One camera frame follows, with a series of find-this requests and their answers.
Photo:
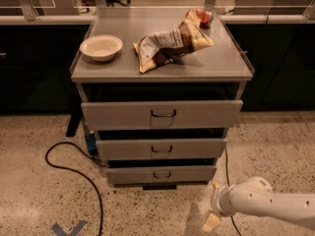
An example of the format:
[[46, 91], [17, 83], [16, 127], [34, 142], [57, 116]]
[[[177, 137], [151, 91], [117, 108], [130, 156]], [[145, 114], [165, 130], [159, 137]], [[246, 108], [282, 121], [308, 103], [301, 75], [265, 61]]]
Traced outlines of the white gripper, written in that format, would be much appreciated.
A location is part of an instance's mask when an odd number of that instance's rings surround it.
[[221, 216], [233, 216], [234, 208], [232, 207], [228, 196], [228, 187], [221, 187], [215, 181], [212, 182], [213, 194], [211, 197], [211, 208], [202, 226], [202, 231], [209, 233], [221, 223]]

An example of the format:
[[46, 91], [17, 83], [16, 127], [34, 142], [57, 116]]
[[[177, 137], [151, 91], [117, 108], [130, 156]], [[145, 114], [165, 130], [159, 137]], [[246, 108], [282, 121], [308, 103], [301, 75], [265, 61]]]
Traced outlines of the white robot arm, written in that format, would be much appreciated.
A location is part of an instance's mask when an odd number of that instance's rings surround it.
[[315, 229], [315, 195], [275, 193], [262, 177], [250, 177], [230, 186], [213, 183], [211, 210], [202, 226], [210, 232], [223, 217], [237, 213], [267, 216]]

